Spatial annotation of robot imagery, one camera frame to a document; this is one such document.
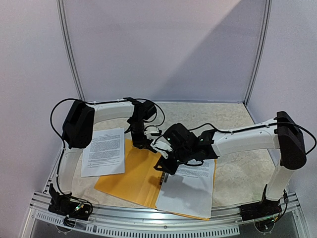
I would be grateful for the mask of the chrome folder spring clip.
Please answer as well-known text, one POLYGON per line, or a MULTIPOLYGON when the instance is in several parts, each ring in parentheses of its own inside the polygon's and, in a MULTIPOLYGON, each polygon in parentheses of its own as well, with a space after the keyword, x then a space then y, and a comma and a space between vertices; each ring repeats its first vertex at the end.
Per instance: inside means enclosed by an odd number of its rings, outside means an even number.
POLYGON ((167 182, 168 176, 168 173, 163 172, 160 177, 159 184, 162 185, 164 182, 167 182))

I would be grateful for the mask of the orange file folder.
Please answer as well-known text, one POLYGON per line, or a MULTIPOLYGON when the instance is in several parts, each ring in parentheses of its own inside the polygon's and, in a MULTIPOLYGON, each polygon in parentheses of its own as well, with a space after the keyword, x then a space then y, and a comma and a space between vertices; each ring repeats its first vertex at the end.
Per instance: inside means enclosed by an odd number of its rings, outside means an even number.
POLYGON ((140 150, 125 140, 125 172, 123 174, 101 176, 94 188, 114 197, 156 208, 160 192, 159 184, 162 172, 156 171, 154 165, 160 154, 148 150, 140 150))

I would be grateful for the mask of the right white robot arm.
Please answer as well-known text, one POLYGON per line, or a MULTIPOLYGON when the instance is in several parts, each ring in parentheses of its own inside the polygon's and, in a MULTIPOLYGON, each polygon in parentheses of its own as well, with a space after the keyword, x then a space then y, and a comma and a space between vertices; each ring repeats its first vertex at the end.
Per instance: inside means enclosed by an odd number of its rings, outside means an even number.
POLYGON ((284 111, 267 121, 250 127, 221 130, 212 126, 199 136, 183 124, 170 126, 151 143, 161 154, 155 169, 174 175, 181 165, 199 167, 206 160, 261 149, 279 150, 280 162, 264 188, 262 201, 256 206, 260 216, 275 209, 293 173, 307 162, 303 133, 306 129, 296 124, 284 111))

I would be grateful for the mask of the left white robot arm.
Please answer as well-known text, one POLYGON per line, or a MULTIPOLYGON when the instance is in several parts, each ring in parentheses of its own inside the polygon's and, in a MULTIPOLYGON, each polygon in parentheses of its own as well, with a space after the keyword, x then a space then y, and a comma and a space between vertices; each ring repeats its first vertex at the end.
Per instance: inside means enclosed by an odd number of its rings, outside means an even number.
POLYGON ((55 208, 63 215, 70 215, 73 203, 71 182, 80 154, 93 139, 93 126, 96 123, 126 118, 127 132, 131 134, 133 146, 138 149, 152 150, 151 139, 147 137, 146 123, 156 119, 159 106, 148 99, 123 98, 107 102, 85 102, 72 98, 73 102, 62 125, 62 149, 55 173, 55 181, 49 186, 49 194, 55 208))

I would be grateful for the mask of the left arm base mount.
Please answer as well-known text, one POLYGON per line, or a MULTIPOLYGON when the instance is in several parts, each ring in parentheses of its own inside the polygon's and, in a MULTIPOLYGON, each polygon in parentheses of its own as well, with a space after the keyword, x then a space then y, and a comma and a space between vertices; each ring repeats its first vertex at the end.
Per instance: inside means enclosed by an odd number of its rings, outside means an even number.
POLYGON ((79 198, 75 198, 70 194, 58 193, 53 184, 49 186, 49 194, 51 201, 48 211, 68 218, 74 218, 87 221, 93 212, 91 202, 79 198))

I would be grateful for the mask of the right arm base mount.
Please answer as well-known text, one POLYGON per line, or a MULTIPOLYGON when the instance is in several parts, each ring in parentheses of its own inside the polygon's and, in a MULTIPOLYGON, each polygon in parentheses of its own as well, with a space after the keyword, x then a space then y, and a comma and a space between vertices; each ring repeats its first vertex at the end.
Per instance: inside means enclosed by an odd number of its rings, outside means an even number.
POLYGON ((239 207, 240 216, 243 221, 248 221, 266 217, 270 218, 277 214, 277 217, 273 219, 274 222, 277 222, 284 216, 287 210, 288 197, 284 197, 283 201, 285 203, 284 210, 282 210, 280 201, 270 201, 265 197, 260 202, 241 205, 239 207))

